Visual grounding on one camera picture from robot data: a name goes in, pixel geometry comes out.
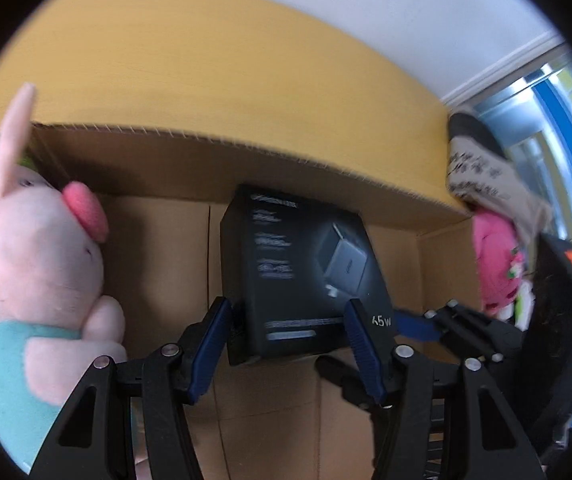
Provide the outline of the black charger box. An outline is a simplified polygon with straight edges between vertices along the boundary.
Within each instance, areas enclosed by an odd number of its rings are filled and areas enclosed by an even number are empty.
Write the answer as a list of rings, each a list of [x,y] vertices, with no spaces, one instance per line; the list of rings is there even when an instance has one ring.
[[[374,248],[353,211],[242,184],[220,222],[220,247],[233,366],[346,347],[343,310],[353,299],[376,325],[395,325]]]

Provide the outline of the pink rabbit plush toy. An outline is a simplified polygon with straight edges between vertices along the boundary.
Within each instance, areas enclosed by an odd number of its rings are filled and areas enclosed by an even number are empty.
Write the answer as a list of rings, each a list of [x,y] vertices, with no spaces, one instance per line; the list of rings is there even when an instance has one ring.
[[[514,226],[493,211],[479,209],[472,218],[472,244],[483,312],[525,332],[534,295]]]

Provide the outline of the beige printed cloth bag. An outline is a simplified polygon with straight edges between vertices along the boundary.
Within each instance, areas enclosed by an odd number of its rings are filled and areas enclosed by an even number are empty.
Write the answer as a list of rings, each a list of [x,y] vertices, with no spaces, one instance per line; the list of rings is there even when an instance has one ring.
[[[454,112],[447,119],[446,182],[450,194],[469,208],[485,208],[511,221],[528,255],[552,220],[550,203],[519,176],[492,131],[476,116]]]

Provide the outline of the brown cardboard tray box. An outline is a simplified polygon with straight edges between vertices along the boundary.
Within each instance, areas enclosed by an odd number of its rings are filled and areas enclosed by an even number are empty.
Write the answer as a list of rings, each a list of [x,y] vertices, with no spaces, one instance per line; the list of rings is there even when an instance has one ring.
[[[315,198],[363,219],[397,306],[479,302],[464,211],[317,162],[191,132],[94,125],[32,128],[46,180],[100,196],[109,222],[105,290],[126,316],[126,352],[148,356],[199,321],[222,292],[220,224],[239,184]],[[368,417],[318,378],[308,356],[232,367],[187,412],[209,479],[367,479]]]

